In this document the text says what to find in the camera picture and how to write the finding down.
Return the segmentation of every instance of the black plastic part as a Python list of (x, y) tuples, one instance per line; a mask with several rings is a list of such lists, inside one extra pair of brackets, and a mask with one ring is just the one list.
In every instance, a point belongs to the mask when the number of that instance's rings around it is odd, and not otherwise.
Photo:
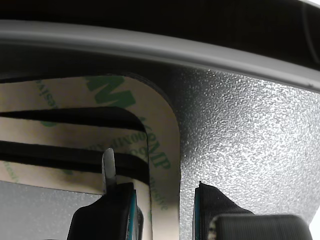
[[(319, 69), (308, 49), (298, 0), (5, 1), (2, 19), (126, 29), (239, 49)], [(320, 10), (314, 8), (315, 14)], [(319, 32), (318, 21), (310, 25)]]
[(67, 240), (126, 240), (133, 183), (123, 183), (73, 215)]
[(219, 216), (215, 232), (217, 240), (312, 240), (308, 225), (294, 215)]
[(50, 110), (0, 112), (0, 117), (132, 129), (145, 132), (141, 121), (120, 107), (83, 107)]
[[(102, 151), (0, 141), (0, 158), (21, 164), (101, 173), (102, 156)], [(149, 185), (149, 165), (141, 158), (115, 153), (114, 159), (117, 175)]]
[(200, 182), (196, 188), (199, 194), (199, 240), (207, 240), (210, 222), (221, 214), (253, 214), (251, 211), (239, 207), (224, 195), (218, 188)]

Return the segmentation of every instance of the textured metal surface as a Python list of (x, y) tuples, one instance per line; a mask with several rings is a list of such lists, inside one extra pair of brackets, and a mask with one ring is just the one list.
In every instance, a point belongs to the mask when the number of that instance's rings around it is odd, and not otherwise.
[(172, 91), (184, 96), (173, 102), (184, 154), (180, 239), (192, 239), (199, 181), (256, 214), (293, 213), (309, 223), (320, 199), (320, 95), (219, 71), (174, 77)]
[(99, 195), (0, 181), (0, 239), (67, 239), (75, 211)]

